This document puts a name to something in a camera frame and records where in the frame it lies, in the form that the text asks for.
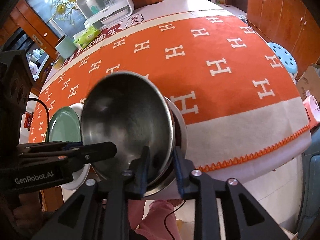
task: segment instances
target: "orange scalloped trim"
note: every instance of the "orange scalloped trim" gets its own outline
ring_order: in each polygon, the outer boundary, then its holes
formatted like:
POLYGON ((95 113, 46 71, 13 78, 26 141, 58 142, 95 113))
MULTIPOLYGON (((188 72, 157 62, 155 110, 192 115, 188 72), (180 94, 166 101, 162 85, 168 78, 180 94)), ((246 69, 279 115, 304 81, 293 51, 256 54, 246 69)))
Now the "orange scalloped trim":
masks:
POLYGON ((216 164, 212 163, 210 166, 209 165, 206 165, 205 167, 200 166, 197 169, 202 172, 215 171, 215 170, 220 170, 220 169, 227 168, 227 167, 230 167, 233 165, 245 163, 245 162, 253 160, 253 159, 257 159, 265 154, 268 154, 268 153, 280 148, 283 145, 286 145, 287 143, 293 141, 294 139, 299 137, 302 133, 304 133, 308 130, 310 130, 309 124, 302 127, 297 132, 288 136, 287 138, 284 138, 282 141, 280 141, 274 145, 271 145, 267 148, 264 148, 258 152, 247 154, 245 156, 241 156, 240 158, 235 157, 233 160, 232 159, 229 159, 228 161, 224 160, 222 163, 221 162, 218 162, 216 164))

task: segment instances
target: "red object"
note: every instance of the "red object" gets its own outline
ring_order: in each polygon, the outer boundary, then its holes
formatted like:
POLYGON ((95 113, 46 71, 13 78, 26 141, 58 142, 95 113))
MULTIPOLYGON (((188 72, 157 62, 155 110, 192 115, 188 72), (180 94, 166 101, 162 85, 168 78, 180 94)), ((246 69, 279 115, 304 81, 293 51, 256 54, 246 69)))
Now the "red object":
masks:
POLYGON ((30 131, 31 122, 32 122, 33 113, 26 112, 26 119, 24 120, 24 128, 27 128, 30 131))

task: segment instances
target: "orange tablecloth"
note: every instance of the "orange tablecloth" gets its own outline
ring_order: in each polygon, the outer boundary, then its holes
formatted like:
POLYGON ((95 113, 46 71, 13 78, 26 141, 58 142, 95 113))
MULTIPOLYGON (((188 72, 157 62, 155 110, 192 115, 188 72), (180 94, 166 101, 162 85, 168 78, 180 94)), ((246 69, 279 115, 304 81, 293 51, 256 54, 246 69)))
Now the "orange tablecloth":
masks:
MULTIPOLYGON (((257 159, 309 130, 286 69, 223 9, 172 14, 115 33, 68 62, 39 98, 52 116, 84 103, 101 78, 121 70, 150 79, 181 110, 187 157, 203 171, 257 159)), ((45 131, 37 104, 29 141, 44 141, 45 131)))

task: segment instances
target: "pink object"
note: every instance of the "pink object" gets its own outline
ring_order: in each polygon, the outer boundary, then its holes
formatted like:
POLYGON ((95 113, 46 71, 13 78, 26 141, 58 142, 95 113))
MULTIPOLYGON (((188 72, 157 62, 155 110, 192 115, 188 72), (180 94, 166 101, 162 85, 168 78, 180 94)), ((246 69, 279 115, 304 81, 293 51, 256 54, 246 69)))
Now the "pink object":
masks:
POLYGON ((303 101, 303 105, 306 109, 311 129, 320 122, 320 108, 314 96, 308 96, 303 101))
MULTIPOLYGON (((164 218, 174 210, 173 206, 166 200, 155 200, 149 205, 148 215, 142 220, 145 203, 145 200, 128 200, 128 217, 131 229, 148 240, 172 240, 164 227, 164 218)), ((181 240, 174 213, 167 218, 166 224, 174 238, 181 240)))

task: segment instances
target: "table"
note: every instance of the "table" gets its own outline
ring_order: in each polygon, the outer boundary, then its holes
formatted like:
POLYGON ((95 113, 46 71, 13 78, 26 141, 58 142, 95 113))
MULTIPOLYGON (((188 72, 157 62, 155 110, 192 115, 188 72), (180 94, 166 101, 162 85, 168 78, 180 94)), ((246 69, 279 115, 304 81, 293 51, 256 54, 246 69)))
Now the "table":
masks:
MULTIPOLYGON (((84 103, 101 78, 121 70, 150 79, 180 109, 186 157, 215 178, 244 183, 311 143, 302 100, 279 59, 248 25, 209 1, 171 0, 136 10, 76 51, 39 98, 52 116, 84 103)), ((30 142, 44 141, 45 120, 38 105, 30 142)))

